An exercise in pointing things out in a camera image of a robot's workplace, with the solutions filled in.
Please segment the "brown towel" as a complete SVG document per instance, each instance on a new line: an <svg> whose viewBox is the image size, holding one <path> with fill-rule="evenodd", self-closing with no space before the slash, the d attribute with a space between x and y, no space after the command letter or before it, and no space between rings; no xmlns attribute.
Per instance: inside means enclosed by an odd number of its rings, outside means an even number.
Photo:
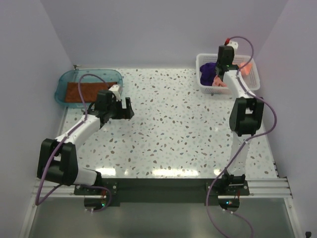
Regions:
<svg viewBox="0 0 317 238"><path fill-rule="evenodd" d="M98 82L98 83L80 83L82 97L85 103L94 102L97 98L97 93L101 90L108 90L117 82ZM81 103L81 97L78 90L78 83L72 82L67 84L65 102L67 103Z"/></svg>

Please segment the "pink towel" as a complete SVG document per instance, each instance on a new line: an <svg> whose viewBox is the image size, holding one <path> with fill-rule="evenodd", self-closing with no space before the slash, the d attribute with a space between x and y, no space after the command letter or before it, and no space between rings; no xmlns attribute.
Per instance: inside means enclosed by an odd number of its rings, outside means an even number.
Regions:
<svg viewBox="0 0 317 238"><path fill-rule="evenodd" d="M245 62L240 63L238 66L241 68L241 74L243 77L246 77L250 74L253 64L248 63L245 67L242 67L245 64ZM214 87L226 87L226 84L221 81L221 79L218 76L215 76L213 79L212 86Z"/></svg>

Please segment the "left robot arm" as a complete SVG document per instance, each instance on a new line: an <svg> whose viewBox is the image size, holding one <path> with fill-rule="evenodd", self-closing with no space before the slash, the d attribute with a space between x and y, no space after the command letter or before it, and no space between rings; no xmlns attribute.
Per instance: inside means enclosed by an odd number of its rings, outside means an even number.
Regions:
<svg viewBox="0 0 317 238"><path fill-rule="evenodd" d="M77 150L109 120L131 119L134 116L131 99L125 98L124 108L119 96L114 91L99 91L93 103L83 104L83 116L71 129L55 139L47 138L42 142L37 168L40 179L38 198L45 181L54 182L57 186L85 185L93 195L102 191L101 173L80 168Z"/></svg>

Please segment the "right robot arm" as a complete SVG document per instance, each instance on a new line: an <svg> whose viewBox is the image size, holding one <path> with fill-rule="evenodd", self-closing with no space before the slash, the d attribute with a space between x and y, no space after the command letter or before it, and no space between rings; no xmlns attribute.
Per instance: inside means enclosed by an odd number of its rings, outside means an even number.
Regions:
<svg viewBox="0 0 317 238"><path fill-rule="evenodd" d="M215 67L216 75L235 99L229 117L229 127L233 132L230 161L212 186L217 195L236 195L247 189L245 166L250 146L246 140L260 129L264 111L264 103L254 97L242 80L239 66L233 63L236 49L231 43L219 46Z"/></svg>

